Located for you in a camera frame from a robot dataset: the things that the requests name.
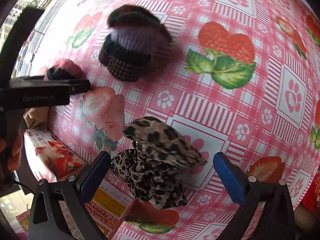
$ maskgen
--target beige cloth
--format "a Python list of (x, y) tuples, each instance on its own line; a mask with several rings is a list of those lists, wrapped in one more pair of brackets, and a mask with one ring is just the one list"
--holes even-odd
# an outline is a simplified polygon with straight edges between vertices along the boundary
[(35, 128), (39, 124), (48, 121), (49, 107), (42, 106), (42, 107), (26, 108), (23, 118), (26, 121), (28, 128)]

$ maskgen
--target crocheted item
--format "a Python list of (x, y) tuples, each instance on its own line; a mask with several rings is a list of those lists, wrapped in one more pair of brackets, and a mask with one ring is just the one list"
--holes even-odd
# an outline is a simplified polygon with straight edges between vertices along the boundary
[(123, 5), (114, 10), (99, 61), (121, 81), (135, 82), (149, 70), (152, 52), (167, 46), (172, 38), (159, 19), (139, 6)]
[(133, 140), (133, 149), (115, 156), (111, 169), (128, 183), (132, 195), (143, 202), (153, 199), (161, 209), (186, 205), (182, 184), (175, 176), (181, 168), (207, 162), (198, 150), (175, 129), (151, 116), (130, 123), (124, 136)]
[(113, 77), (121, 81), (135, 82), (146, 71), (150, 55), (128, 51), (117, 42), (106, 37), (99, 53), (99, 61), (108, 68)]

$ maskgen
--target crumpled fabric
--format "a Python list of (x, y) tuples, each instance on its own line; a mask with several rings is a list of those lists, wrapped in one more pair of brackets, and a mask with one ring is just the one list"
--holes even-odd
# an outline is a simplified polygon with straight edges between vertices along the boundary
[(132, 149), (120, 152), (111, 161), (112, 171), (128, 183), (139, 201), (155, 200), (157, 208), (184, 206), (187, 199), (179, 169), (204, 165), (197, 149), (175, 129), (155, 117), (142, 117), (131, 122), (124, 136), (132, 140)]

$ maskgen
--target red fabric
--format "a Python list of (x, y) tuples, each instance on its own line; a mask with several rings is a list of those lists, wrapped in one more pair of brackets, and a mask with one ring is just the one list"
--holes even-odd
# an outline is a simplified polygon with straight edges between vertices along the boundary
[(316, 174), (307, 193), (302, 199), (302, 204), (305, 209), (320, 214), (320, 174)]

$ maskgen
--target blue clamp pad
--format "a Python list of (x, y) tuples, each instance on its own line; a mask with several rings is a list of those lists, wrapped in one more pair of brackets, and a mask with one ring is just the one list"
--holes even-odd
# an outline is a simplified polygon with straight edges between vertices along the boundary
[(249, 191), (246, 175), (238, 166), (233, 165), (223, 152), (218, 152), (213, 156), (213, 167), (232, 201), (243, 205), (245, 196)]

